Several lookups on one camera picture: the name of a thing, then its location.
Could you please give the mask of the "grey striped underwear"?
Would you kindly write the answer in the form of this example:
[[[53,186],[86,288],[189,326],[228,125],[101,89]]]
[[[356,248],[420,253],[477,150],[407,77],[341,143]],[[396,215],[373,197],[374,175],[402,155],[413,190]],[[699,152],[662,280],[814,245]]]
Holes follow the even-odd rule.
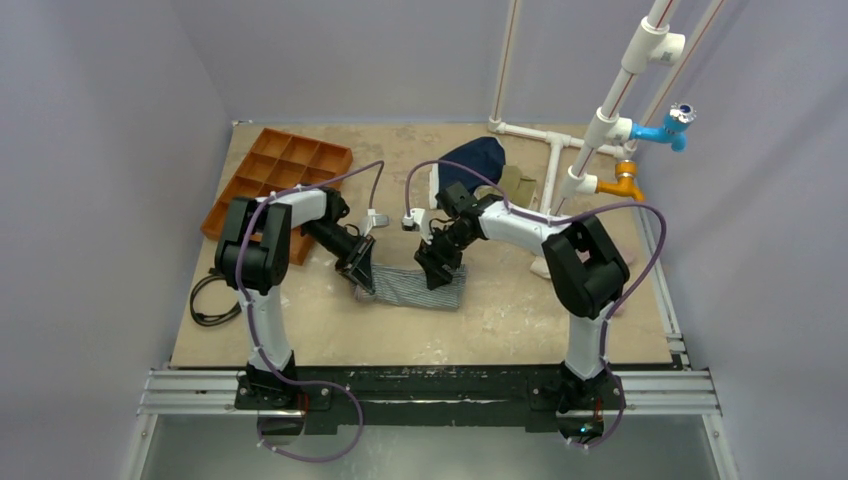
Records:
[[[456,311],[460,308],[468,270],[461,265],[448,285],[430,290],[425,272],[387,265],[375,265],[374,293],[353,285],[353,298],[360,302],[381,303],[397,307]]]

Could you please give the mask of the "navy blue underwear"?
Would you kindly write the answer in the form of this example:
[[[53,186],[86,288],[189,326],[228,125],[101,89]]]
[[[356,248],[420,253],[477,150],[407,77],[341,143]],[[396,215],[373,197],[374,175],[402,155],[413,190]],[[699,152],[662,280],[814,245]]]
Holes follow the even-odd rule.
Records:
[[[506,165],[506,153],[496,137],[484,136],[466,142],[445,153],[441,160],[462,165],[497,184]],[[460,182],[469,192],[484,185],[484,181],[469,171],[445,164],[433,164],[430,191],[433,195],[442,187]]]

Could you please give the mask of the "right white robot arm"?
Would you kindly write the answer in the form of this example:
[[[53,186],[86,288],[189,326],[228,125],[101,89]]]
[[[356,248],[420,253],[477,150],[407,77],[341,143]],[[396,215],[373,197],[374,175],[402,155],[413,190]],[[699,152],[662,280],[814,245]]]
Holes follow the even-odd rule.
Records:
[[[421,236],[415,261],[426,286],[450,284],[463,252],[477,240],[493,240],[523,248],[543,259],[555,295],[569,314],[569,343],[561,381],[564,399],[584,407],[601,391],[607,345],[602,318],[618,301],[630,271],[600,220],[546,217],[489,194],[476,198],[460,183],[440,191],[437,204],[448,217],[445,227],[432,227],[424,209],[411,208],[402,219],[406,231]]]

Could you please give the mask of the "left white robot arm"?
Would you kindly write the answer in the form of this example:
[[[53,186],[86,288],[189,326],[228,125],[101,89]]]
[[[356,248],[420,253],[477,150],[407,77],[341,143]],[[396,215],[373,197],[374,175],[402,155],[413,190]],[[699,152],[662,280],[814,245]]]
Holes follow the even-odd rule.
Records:
[[[291,253],[292,232],[300,229],[335,259],[336,272],[368,293],[375,290],[374,238],[343,226],[349,213],[341,193],[329,187],[298,186],[267,197],[237,197],[228,207],[214,265],[238,295],[251,341],[237,402],[261,402],[284,409],[297,399],[294,350],[283,328],[281,285]]]

